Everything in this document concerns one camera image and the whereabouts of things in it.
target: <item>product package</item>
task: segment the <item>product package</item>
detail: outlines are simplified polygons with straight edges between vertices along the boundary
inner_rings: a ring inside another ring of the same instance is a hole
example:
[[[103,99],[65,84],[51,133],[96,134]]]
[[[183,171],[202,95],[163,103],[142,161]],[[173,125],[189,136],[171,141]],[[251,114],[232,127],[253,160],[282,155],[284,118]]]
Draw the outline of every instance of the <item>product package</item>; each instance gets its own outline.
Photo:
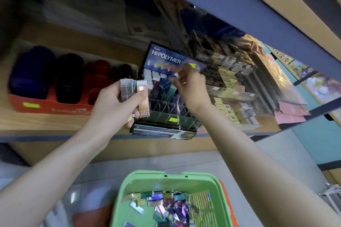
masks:
[[[136,88],[137,88],[137,92],[144,92],[146,97],[147,97],[145,100],[143,100],[139,104],[140,118],[149,117],[150,112],[149,112],[147,81],[146,80],[137,80],[136,81]]]
[[[258,68],[246,51],[232,44],[229,44],[229,47],[237,58],[236,62],[230,68],[231,71],[242,75],[249,75]]]
[[[174,139],[191,139],[197,133],[200,122],[187,110],[170,81],[171,77],[177,77],[174,69],[183,63],[201,72],[206,68],[200,61],[151,42],[141,75],[149,93],[149,114],[135,120],[131,133]]]
[[[223,67],[207,67],[203,72],[206,78],[207,92],[215,97],[249,102],[257,96],[245,92],[245,88],[238,82],[236,72]]]
[[[195,58],[209,65],[221,65],[225,60],[219,44],[199,31],[191,32],[189,45]]]
[[[250,104],[218,97],[211,97],[211,102],[243,132],[253,131],[262,126],[257,121],[256,113]]]
[[[264,78],[259,81],[260,84],[265,84],[268,92],[275,91],[279,99],[295,104],[307,104],[307,101],[291,83],[288,76],[283,72],[280,66],[274,61],[270,54],[263,56],[257,52],[251,53],[252,58],[259,66],[259,73],[264,74]]]

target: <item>plastic wrapping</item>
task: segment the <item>plastic wrapping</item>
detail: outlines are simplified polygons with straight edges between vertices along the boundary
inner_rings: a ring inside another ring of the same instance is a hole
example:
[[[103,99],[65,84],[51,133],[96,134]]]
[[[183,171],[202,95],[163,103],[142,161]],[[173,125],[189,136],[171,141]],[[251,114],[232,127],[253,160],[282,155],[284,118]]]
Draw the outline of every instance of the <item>plastic wrapping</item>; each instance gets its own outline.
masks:
[[[189,45],[195,58],[209,65],[221,65],[226,57],[213,39],[199,31],[191,32]]]
[[[207,92],[215,97],[250,102],[257,96],[245,91],[238,83],[235,72],[221,67],[208,67],[204,73]]]
[[[274,89],[280,100],[296,104],[308,104],[270,54],[252,52],[251,56],[271,84],[271,86],[266,87],[267,90]]]
[[[256,113],[250,104],[212,96],[211,102],[243,132],[253,131],[262,126],[255,118]]]

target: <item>yellow sticker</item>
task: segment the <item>yellow sticker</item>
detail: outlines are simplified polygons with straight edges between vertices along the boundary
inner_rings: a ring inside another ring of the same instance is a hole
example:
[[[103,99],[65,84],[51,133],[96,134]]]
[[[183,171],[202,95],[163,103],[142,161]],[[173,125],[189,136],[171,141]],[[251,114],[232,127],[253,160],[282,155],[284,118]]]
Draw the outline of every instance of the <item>yellow sticker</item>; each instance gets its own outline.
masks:
[[[39,104],[35,104],[35,103],[23,102],[23,105],[24,105],[25,107],[28,107],[28,108],[37,108],[37,109],[40,109],[40,105],[39,105]]]
[[[178,121],[179,121],[179,119],[176,119],[176,118],[170,118],[168,121],[170,121],[170,122],[178,122]]]
[[[129,122],[130,120],[132,120],[133,118],[131,117],[131,116],[129,116],[129,118],[128,118],[128,121],[127,122]]]

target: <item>yellow price tag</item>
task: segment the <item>yellow price tag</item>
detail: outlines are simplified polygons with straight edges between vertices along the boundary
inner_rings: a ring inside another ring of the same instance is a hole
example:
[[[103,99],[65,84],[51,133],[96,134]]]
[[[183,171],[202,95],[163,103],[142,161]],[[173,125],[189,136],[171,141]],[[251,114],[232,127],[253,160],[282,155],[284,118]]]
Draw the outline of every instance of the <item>yellow price tag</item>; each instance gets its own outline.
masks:
[[[170,122],[178,122],[178,121],[179,121],[179,119],[176,119],[176,118],[170,118],[168,121],[170,121]]]
[[[40,109],[39,104],[23,102],[24,107]]]

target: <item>floor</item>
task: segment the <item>floor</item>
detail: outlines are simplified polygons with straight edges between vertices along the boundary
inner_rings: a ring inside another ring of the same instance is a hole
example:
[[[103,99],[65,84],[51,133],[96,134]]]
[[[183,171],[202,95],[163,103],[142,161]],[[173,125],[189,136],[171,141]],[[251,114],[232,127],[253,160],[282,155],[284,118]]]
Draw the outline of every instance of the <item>floor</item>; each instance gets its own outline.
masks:
[[[292,130],[261,140],[257,145],[314,192],[326,190],[325,177]],[[217,151],[89,164],[68,192],[72,213],[87,212],[112,203],[123,179],[138,169],[174,174],[185,171],[211,173],[224,183],[239,225],[262,226]]]

